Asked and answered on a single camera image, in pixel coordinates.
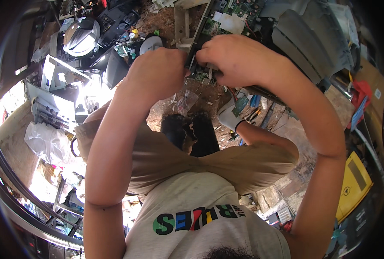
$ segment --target person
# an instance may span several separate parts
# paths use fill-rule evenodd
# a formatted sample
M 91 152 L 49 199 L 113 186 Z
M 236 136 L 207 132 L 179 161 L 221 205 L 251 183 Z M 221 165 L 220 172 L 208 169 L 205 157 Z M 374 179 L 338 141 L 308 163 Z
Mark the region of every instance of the person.
M 196 53 L 201 65 L 219 68 L 219 84 L 260 85 L 277 95 L 297 114 L 317 152 L 291 232 L 280 232 L 239 205 L 238 195 L 263 189 L 294 168 L 298 150 L 290 140 L 232 117 L 227 105 L 220 122 L 248 146 L 195 158 L 145 123 L 158 100 L 181 89 L 190 73 L 185 59 L 184 52 L 163 47 L 139 56 L 109 106 L 76 128 L 87 161 L 86 258 L 322 258 L 345 167 L 343 129 L 330 102 L 289 59 L 245 36 L 216 36 Z M 124 238 L 126 193 L 144 203 Z

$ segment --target cable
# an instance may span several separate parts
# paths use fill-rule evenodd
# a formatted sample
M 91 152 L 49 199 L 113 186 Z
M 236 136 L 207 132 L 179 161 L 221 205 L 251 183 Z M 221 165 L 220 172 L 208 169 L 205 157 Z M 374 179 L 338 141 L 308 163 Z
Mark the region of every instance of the cable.
M 247 21 L 245 21 L 245 24 L 247 25 L 248 29 L 254 34 L 254 37 L 257 38 L 257 36 L 255 35 L 255 33 L 251 30 L 250 26 L 248 25 Z

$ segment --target dirt ground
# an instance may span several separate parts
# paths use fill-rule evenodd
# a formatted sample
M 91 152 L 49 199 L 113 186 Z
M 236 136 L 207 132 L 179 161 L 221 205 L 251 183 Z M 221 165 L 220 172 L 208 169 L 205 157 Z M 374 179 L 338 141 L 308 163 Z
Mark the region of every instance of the dirt ground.
M 168 48 L 174 48 L 174 39 L 175 39 L 175 21 L 174 21 L 174 8 L 161 8 L 158 13 L 151 13 L 148 11 L 149 7 L 152 6 L 151 1 L 143 1 L 143 9 L 141 12 L 142 19 L 137 23 L 136 28 L 139 31 L 146 34 L 154 32 L 154 30 L 160 30 L 160 36 L 166 39 L 164 42 L 165 46 Z M 204 11 L 204 6 L 197 6 L 189 10 L 189 20 L 190 20 L 190 35 L 192 36 L 198 26 L 202 13 Z M 191 92 L 198 95 L 199 99 L 196 101 L 195 105 L 190 109 L 190 113 L 197 111 L 206 111 L 211 118 L 212 124 L 215 129 L 215 134 L 218 139 L 220 149 L 224 149 L 231 146 L 239 145 L 241 138 L 238 137 L 235 140 L 229 141 L 231 138 L 231 131 L 225 126 L 221 125 L 217 119 L 216 113 L 220 107 L 222 107 L 227 101 L 231 99 L 229 93 L 224 92 L 224 87 L 216 84 L 215 86 L 211 85 L 202 85 L 201 83 L 193 80 L 186 79 L 184 88 L 176 94 L 175 98 L 171 97 L 166 100 L 159 101 L 156 103 L 147 118 L 148 126 L 153 131 L 160 131 L 160 124 L 163 116 L 169 114 L 178 114 L 177 102 L 184 97 L 185 90 L 190 90 Z M 269 107 L 272 105 L 272 101 L 267 101 L 267 108 L 263 109 L 260 102 L 260 115 L 255 119 L 255 125 L 260 126 L 264 117 L 267 114 Z M 247 105 L 241 113 L 241 117 L 245 118 L 248 116 L 255 108 Z M 276 105 L 271 116 L 267 129 L 272 129 L 281 118 L 281 115 L 284 112 L 284 107 Z

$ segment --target sticker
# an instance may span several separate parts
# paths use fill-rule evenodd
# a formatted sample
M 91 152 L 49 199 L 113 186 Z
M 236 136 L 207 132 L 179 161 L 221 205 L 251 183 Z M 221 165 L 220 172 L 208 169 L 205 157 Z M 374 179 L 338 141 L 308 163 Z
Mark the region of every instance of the sticker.
M 375 90 L 375 96 L 376 96 L 376 98 L 378 98 L 378 100 L 381 98 L 381 95 L 382 95 L 381 91 L 379 91 L 379 89 L 376 88 L 376 90 Z

